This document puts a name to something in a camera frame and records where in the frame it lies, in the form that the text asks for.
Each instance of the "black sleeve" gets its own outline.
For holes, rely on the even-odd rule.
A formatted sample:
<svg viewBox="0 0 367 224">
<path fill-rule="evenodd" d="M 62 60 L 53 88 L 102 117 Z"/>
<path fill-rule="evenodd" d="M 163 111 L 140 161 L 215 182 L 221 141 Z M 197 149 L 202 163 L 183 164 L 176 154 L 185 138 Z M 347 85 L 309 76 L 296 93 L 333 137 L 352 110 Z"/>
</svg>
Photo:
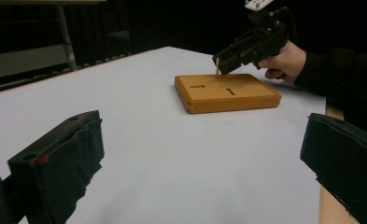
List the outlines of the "black sleeve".
<svg viewBox="0 0 367 224">
<path fill-rule="evenodd" d="M 294 85 L 328 97 L 344 110 L 344 119 L 367 131 L 367 54 L 332 49 L 325 55 L 306 52 Z"/>
<path fill-rule="evenodd" d="M 351 97 L 353 90 L 367 78 L 367 54 L 356 55 L 348 49 L 332 49 L 325 55 L 306 52 L 302 73 L 294 85 L 329 97 Z"/>
</svg>

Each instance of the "table surface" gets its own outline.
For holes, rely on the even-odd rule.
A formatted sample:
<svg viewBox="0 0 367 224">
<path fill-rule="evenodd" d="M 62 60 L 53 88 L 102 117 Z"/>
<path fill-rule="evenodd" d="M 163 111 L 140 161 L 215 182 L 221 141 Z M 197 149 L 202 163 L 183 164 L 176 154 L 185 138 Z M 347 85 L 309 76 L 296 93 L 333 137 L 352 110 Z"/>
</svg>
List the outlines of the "table surface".
<svg viewBox="0 0 367 224">
<path fill-rule="evenodd" d="M 175 76 L 214 72 L 211 55 L 162 48 L 2 91 L 0 176 L 57 124 L 99 110 L 103 168 L 67 223 L 318 223 L 319 184 L 300 150 L 325 98 L 248 65 L 235 73 L 269 84 L 279 107 L 186 113 Z"/>
</svg>

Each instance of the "wooden board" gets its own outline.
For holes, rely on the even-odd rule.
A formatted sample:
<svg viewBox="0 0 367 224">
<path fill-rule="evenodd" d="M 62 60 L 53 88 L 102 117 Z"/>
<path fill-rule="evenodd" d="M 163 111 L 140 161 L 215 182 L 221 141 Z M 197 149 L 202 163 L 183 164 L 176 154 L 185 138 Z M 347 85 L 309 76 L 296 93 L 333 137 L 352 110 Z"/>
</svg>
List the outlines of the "wooden board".
<svg viewBox="0 0 367 224">
<path fill-rule="evenodd" d="M 277 107 L 281 100 L 249 74 L 176 76 L 175 88 L 190 114 Z"/>
</svg>

